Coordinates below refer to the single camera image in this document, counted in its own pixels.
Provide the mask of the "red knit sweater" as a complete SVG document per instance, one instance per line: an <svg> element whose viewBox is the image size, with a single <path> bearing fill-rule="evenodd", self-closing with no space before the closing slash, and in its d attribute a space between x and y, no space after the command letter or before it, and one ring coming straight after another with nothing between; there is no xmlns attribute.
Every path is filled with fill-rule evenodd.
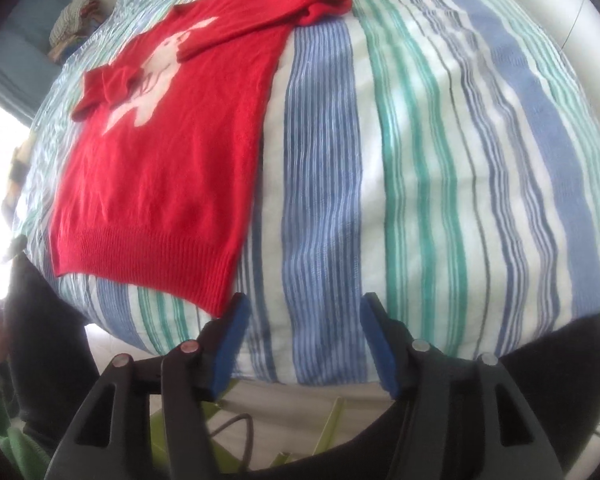
<svg viewBox="0 0 600 480"><path fill-rule="evenodd" d="M50 220L56 275L221 316L250 223L263 121L291 33L352 0L195 0L89 70Z"/></svg>

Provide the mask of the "pile of clothes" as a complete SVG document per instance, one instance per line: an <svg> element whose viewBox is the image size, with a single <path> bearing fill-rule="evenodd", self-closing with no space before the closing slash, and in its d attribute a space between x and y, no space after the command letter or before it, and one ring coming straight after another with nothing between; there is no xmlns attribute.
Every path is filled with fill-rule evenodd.
<svg viewBox="0 0 600 480"><path fill-rule="evenodd" d="M73 0L60 12L50 32L48 58L64 64L104 21L100 0Z"/></svg>

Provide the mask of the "striped blue green bedspread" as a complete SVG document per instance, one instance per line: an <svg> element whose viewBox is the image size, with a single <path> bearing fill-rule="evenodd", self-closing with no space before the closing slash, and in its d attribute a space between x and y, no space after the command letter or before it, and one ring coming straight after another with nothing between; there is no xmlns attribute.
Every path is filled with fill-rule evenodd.
<svg viewBox="0 0 600 480"><path fill-rule="evenodd" d="M374 292L451 356L600 313L600 124L515 0L353 0L273 82L234 373L372 382Z"/></svg>

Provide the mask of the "teal window curtain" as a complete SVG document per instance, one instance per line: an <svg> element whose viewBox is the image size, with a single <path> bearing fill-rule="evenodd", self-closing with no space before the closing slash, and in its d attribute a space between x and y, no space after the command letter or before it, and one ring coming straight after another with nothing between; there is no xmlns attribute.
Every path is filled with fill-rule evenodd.
<svg viewBox="0 0 600 480"><path fill-rule="evenodd" d="M50 32L71 0L19 0L0 27L0 107L30 126L58 77Z"/></svg>

